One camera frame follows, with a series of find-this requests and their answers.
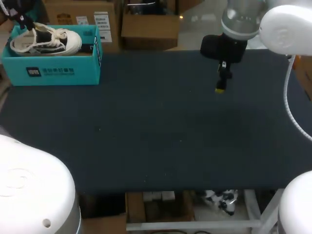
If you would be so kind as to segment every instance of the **logo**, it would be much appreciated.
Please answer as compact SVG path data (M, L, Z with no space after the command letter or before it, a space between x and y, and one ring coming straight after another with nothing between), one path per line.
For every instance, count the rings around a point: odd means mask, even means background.
M96 47L96 49L97 49L97 59L98 59L98 65L99 65L99 67L101 67L102 57L101 57L101 54L100 54L100 51L99 51L99 47L98 47L98 39L97 39L97 37L95 37L95 39L94 39L94 46L95 46L95 47Z
M73 24L72 18L69 14L65 14L65 13L58 14L57 19L58 19L59 25L72 25Z
M92 30L83 31L82 34L83 34L84 36L93 36Z
M281 48L287 48L293 44L293 34L288 28L278 28L274 33L275 43Z
M0 197L12 197L25 193L34 184L35 175L24 168L7 170L1 175Z
M30 77L41 77L38 67L26 67L27 73Z

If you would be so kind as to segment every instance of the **metal cylinder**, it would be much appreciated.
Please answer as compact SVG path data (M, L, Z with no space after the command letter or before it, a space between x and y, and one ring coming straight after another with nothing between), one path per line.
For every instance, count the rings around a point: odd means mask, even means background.
M82 234L81 214L77 194L69 216L55 234Z
M255 37L260 27L262 0L228 0L223 12L223 32L236 40L249 40Z

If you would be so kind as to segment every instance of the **dark blue table mat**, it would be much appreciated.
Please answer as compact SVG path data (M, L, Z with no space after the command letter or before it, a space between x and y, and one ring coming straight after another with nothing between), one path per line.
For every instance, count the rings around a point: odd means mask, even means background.
M80 192L276 189L312 170L285 56L247 51L222 95L217 66L198 51L104 55L98 86L14 87L0 125L62 160ZM294 74L289 104L312 133Z

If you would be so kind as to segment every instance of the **teal shoe box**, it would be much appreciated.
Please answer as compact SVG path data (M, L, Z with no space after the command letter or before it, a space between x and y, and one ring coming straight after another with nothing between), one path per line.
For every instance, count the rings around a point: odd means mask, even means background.
M89 51L73 56L23 57L10 48L2 53L2 63L14 86L32 85L96 85L100 79L102 46L99 30L95 25L58 25L77 32L82 39L82 49ZM23 33L15 26L11 38Z

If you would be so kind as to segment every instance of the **white sneaker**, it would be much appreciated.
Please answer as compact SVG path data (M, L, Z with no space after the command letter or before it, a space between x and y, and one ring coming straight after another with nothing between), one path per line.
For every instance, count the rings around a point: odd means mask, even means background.
M67 29L54 29L34 23L32 31L14 38L10 47L22 56L68 56L77 53L82 45L78 33Z

